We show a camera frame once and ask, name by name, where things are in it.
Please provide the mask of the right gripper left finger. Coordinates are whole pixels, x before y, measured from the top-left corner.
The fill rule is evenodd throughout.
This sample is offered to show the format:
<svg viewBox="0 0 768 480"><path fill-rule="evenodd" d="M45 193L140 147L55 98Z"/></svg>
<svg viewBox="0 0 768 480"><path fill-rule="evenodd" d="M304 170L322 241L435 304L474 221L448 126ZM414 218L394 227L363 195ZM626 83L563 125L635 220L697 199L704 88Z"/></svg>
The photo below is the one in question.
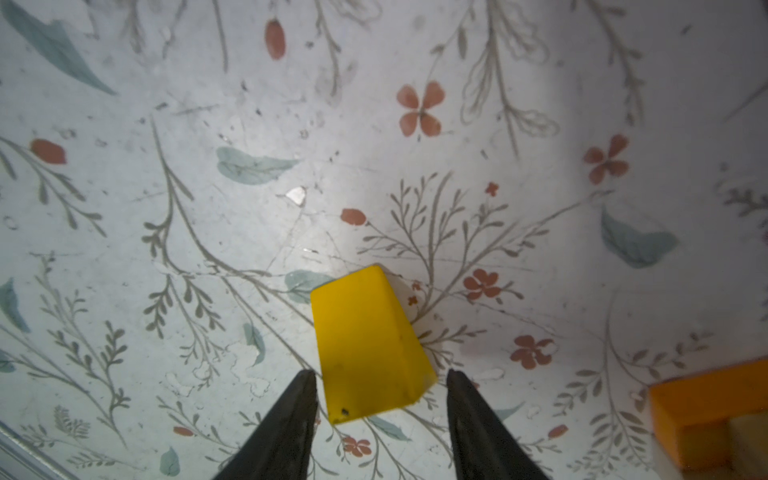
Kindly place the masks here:
<svg viewBox="0 0 768 480"><path fill-rule="evenodd" d="M316 376L296 374L218 479L305 479L318 410Z"/></svg>

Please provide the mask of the small letter cube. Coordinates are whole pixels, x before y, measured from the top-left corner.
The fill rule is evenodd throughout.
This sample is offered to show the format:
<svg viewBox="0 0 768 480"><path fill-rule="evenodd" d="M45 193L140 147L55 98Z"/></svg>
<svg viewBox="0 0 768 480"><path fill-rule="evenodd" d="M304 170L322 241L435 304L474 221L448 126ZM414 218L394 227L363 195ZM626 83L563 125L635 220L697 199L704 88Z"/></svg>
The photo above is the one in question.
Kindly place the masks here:
<svg viewBox="0 0 768 480"><path fill-rule="evenodd" d="M731 466L741 479L767 478L767 413L729 420Z"/></svg>

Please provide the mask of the orange yellow cylinder block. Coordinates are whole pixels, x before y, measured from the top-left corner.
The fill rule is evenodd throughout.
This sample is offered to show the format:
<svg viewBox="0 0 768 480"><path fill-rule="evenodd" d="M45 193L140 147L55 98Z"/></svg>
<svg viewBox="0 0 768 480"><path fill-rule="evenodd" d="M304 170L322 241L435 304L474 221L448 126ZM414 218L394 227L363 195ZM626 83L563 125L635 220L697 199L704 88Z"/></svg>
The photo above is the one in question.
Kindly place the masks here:
<svg viewBox="0 0 768 480"><path fill-rule="evenodd" d="M730 461L728 422L767 411L767 360L681 377L648 390L653 434L683 471Z"/></svg>

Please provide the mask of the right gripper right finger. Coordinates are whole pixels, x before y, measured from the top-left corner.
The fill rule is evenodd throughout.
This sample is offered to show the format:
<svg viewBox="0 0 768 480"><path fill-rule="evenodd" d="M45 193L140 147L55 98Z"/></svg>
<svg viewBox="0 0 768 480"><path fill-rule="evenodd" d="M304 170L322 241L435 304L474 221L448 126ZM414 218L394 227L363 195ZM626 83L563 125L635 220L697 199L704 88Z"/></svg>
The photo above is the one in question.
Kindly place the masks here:
<svg viewBox="0 0 768 480"><path fill-rule="evenodd" d="M458 479L547 480L469 378L451 369L447 412Z"/></svg>

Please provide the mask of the yellow wood block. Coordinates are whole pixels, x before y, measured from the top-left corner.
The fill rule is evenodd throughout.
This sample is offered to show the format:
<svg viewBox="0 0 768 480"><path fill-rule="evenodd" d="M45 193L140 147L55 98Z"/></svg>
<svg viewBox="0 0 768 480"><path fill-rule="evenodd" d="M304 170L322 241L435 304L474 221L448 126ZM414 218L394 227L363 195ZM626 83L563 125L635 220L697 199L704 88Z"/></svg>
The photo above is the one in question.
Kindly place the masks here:
<svg viewBox="0 0 768 480"><path fill-rule="evenodd" d="M409 406L437 383L437 374L380 266L314 289L310 304L331 423Z"/></svg>

